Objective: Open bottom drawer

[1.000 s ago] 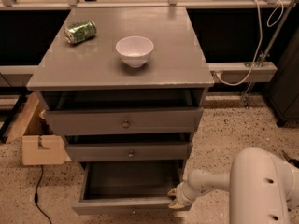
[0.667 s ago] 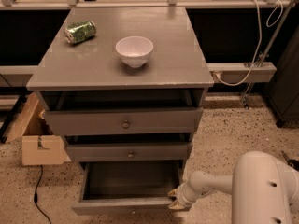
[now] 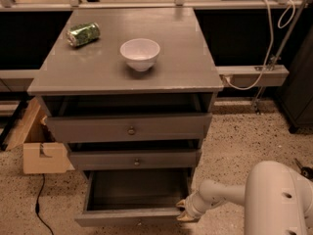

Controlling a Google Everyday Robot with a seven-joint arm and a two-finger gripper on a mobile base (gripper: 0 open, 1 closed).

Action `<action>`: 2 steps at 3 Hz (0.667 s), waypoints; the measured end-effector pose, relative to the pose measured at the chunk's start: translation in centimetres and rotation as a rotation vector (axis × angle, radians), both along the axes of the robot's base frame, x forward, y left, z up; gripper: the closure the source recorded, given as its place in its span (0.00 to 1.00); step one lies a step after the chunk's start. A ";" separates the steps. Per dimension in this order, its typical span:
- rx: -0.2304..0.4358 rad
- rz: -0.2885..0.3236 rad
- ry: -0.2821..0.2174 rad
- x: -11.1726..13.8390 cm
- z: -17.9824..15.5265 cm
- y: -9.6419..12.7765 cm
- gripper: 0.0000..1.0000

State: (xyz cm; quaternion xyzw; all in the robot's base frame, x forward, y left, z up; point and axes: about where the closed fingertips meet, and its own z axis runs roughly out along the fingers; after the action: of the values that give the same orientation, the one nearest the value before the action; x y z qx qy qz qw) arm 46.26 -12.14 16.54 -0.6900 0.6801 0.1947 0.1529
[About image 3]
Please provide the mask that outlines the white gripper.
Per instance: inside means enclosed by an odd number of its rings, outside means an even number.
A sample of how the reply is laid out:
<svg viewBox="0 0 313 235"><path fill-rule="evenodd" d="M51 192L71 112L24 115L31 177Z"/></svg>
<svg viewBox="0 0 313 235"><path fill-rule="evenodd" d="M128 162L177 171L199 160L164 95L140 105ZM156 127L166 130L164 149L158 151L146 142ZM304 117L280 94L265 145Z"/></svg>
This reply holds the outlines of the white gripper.
<svg viewBox="0 0 313 235"><path fill-rule="evenodd" d="M211 197L205 197L201 193L193 193L176 204L177 208L185 208L176 219L182 222L199 219L210 209L212 203Z"/></svg>

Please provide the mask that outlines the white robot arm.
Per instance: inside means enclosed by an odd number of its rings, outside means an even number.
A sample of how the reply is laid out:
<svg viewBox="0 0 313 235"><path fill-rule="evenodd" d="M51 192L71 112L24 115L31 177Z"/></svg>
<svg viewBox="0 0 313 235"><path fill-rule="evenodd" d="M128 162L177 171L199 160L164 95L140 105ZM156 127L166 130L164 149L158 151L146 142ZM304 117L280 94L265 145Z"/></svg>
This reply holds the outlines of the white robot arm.
<svg viewBox="0 0 313 235"><path fill-rule="evenodd" d="M245 208L245 235L307 235L313 227L313 181L277 162L256 164L244 185L204 180L176 204L178 219L196 220L226 203Z"/></svg>

